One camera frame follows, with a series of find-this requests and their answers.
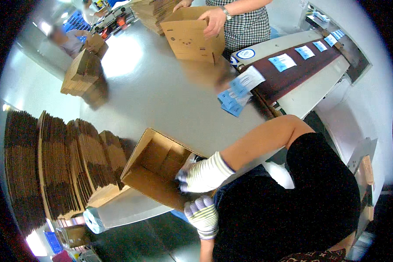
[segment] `black shirt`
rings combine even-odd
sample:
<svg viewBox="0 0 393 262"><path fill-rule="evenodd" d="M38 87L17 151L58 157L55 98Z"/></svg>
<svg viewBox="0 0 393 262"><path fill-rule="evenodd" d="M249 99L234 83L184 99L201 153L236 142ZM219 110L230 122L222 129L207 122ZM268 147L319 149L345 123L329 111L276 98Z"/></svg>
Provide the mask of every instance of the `black shirt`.
<svg viewBox="0 0 393 262"><path fill-rule="evenodd" d="M243 175L226 191L217 209L216 261L278 261L329 249L356 230L355 177L321 134L298 137L287 163L293 190L267 176Z"/></svg>

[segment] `checkered shirt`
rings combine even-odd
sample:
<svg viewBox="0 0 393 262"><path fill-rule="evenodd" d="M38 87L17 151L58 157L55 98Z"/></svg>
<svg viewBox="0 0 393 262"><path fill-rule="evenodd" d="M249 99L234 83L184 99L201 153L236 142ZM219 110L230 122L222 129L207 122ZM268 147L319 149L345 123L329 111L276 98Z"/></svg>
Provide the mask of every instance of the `checkered shirt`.
<svg viewBox="0 0 393 262"><path fill-rule="evenodd" d="M209 6L220 6L234 1L205 0L205 3ZM266 7L233 16L230 20L225 21L224 34L225 51L229 53L269 40L271 28Z"/></svg>

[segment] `woman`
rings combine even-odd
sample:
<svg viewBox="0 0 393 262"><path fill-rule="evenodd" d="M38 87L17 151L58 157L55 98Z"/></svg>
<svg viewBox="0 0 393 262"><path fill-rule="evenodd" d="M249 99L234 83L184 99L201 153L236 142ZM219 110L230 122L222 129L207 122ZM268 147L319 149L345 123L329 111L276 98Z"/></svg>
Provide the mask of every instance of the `woman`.
<svg viewBox="0 0 393 262"><path fill-rule="evenodd" d="M185 204L184 213L201 238L201 262L279 261L314 251L325 255L342 249L337 244L356 230L355 177L323 136L293 115L267 121L180 172L181 190L214 190L235 170L283 146L295 189L279 186L258 166L220 188L214 200L202 196Z"/></svg>
<svg viewBox="0 0 393 262"><path fill-rule="evenodd" d="M191 6L193 0L182 0L174 8ZM269 40L269 27L266 5L272 0L205 0L206 5L219 6L203 13L198 19L209 18L208 27L204 30L205 37L217 35L224 27L224 56L238 50Z"/></svg>
<svg viewBox="0 0 393 262"><path fill-rule="evenodd" d="M64 33L60 26L53 25L48 32L47 38L74 59L83 47L83 43L77 38L78 36L86 36L86 41L92 37L90 32L86 30L74 29Z"/></svg>

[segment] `striped glove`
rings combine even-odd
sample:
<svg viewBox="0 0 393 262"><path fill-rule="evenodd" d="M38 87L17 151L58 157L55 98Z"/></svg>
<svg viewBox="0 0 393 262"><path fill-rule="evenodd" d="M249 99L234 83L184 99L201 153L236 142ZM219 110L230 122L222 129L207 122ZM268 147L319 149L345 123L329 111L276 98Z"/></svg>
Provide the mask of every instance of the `striped glove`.
<svg viewBox="0 0 393 262"><path fill-rule="evenodd" d="M176 178L182 192L203 193L216 189L235 172L215 152L209 159L192 164L189 170L180 170Z"/></svg>
<svg viewBox="0 0 393 262"><path fill-rule="evenodd" d="M203 195L194 202L186 202L183 213L198 230L199 238L215 238L218 233L218 213L209 196Z"/></svg>

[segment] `blue crate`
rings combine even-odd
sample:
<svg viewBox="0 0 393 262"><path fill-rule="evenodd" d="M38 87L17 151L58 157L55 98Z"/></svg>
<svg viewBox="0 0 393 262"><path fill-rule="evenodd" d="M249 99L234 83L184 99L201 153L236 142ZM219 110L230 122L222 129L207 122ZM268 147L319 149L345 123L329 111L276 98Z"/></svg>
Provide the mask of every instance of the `blue crate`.
<svg viewBox="0 0 393 262"><path fill-rule="evenodd" d="M58 254L59 252L63 251L63 247L61 246L61 243L58 241L54 232L44 231L43 233L45 234L45 237L47 238L47 241L54 254Z"/></svg>
<svg viewBox="0 0 393 262"><path fill-rule="evenodd" d="M83 19L82 14L79 11L75 11L70 18L67 19L67 22L63 24L63 30L65 33L67 33L70 30L77 29L77 30L87 30L89 31L92 27L86 23L86 21ZM82 43L86 40L85 36L78 36L78 39Z"/></svg>

